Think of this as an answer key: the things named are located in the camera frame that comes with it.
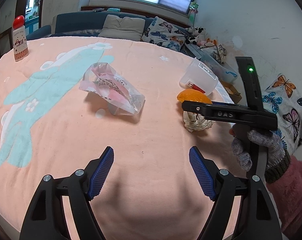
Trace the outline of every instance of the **cardboard box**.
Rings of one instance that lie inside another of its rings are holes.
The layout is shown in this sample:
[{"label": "cardboard box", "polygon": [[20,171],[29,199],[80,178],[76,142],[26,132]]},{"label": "cardboard box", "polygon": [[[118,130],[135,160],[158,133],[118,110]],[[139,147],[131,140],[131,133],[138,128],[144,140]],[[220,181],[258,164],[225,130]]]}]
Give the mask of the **cardboard box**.
[{"label": "cardboard box", "polygon": [[232,101],[237,104],[242,99],[241,94],[235,89],[235,87],[227,82],[221,81],[221,84],[224,86],[225,90],[229,94]]}]

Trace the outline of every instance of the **red round cap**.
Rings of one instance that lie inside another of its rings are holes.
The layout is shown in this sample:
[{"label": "red round cap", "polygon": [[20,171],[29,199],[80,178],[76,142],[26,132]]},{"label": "red round cap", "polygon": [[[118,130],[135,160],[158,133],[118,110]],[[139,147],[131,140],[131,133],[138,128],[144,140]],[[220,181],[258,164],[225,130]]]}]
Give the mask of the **red round cap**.
[{"label": "red round cap", "polygon": [[22,15],[18,16],[13,22],[13,29],[16,30],[17,28],[20,28],[21,26],[24,25],[24,22],[25,22],[24,16]]}]

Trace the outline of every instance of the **blue rubber pad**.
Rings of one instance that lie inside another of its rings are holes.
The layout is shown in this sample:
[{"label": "blue rubber pad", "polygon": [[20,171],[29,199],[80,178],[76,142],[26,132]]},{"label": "blue rubber pad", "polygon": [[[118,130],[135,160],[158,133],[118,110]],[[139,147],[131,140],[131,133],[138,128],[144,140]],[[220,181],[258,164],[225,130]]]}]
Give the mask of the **blue rubber pad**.
[{"label": "blue rubber pad", "polygon": [[194,147],[190,149],[189,159],[204,195],[208,196],[210,200],[214,200],[216,193],[214,191],[213,178],[206,169]]},{"label": "blue rubber pad", "polygon": [[99,163],[98,168],[95,170],[92,177],[90,178],[88,196],[91,199],[93,199],[94,197],[100,194],[102,186],[106,181],[106,178],[113,164],[113,161],[114,161],[114,152],[113,149],[110,148],[107,151],[107,153],[104,155],[101,162]]}]

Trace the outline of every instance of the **silver bolt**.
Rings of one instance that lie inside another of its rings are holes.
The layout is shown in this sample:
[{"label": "silver bolt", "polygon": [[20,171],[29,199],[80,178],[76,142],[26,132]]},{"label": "silver bolt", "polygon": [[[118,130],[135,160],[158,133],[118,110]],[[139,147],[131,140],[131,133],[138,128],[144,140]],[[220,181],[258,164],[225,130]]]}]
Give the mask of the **silver bolt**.
[{"label": "silver bolt", "polygon": [[76,174],[77,176],[82,176],[83,173],[84,173],[84,170],[77,170],[77,171],[75,172],[75,174]]},{"label": "silver bolt", "polygon": [[229,171],[226,169],[220,169],[220,174],[226,176],[229,174]]},{"label": "silver bolt", "polygon": [[253,175],[253,176],[252,176],[252,179],[253,179],[254,181],[260,181],[260,177],[257,176],[257,175]]},{"label": "silver bolt", "polygon": [[43,180],[44,181],[49,181],[51,179],[51,176],[50,175],[45,175],[44,177],[43,177]]}]

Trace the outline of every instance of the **teal rabbit pattern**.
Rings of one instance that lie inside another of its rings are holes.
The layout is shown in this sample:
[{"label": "teal rabbit pattern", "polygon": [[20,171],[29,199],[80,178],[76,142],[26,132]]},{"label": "teal rabbit pattern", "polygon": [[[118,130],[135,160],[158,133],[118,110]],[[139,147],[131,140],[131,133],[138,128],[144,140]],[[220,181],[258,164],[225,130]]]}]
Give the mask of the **teal rabbit pattern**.
[{"label": "teal rabbit pattern", "polygon": [[29,164],[31,127],[80,81],[93,63],[113,62],[113,56],[103,56],[105,49],[111,48],[108,43],[98,42],[61,53],[55,62],[45,62],[40,71],[9,93],[3,104],[13,106],[1,120],[0,166],[5,161],[17,167]]}]

